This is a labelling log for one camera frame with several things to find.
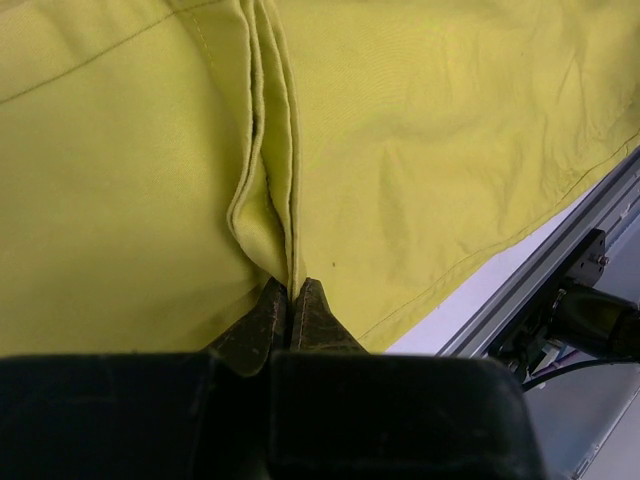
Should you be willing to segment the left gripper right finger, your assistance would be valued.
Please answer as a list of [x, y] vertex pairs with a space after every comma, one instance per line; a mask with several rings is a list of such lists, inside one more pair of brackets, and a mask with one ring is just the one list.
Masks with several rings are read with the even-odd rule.
[[274, 479], [544, 479], [519, 382], [489, 359], [371, 354], [307, 279], [269, 364]]

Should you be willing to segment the yellow-green trousers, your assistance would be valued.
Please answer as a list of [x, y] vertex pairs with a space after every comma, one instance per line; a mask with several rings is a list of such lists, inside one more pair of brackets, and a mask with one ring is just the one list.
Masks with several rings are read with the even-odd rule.
[[381, 352], [638, 143], [635, 1], [5, 1], [1, 353]]

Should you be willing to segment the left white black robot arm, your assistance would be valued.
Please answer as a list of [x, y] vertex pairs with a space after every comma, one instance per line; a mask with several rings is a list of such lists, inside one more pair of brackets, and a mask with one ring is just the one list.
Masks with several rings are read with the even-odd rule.
[[276, 280], [196, 353], [1, 363], [5, 479], [543, 479], [524, 395], [557, 340], [639, 359], [639, 309], [598, 291], [594, 229], [479, 360], [367, 353], [307, 279]]

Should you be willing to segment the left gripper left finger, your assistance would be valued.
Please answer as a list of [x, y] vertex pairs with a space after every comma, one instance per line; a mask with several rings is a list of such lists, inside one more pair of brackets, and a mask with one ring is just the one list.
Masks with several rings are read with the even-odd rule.
[[267, 363], [287, 294], [196, 352], [17, 355], [1, 362], [5, 479], [264, 479]]

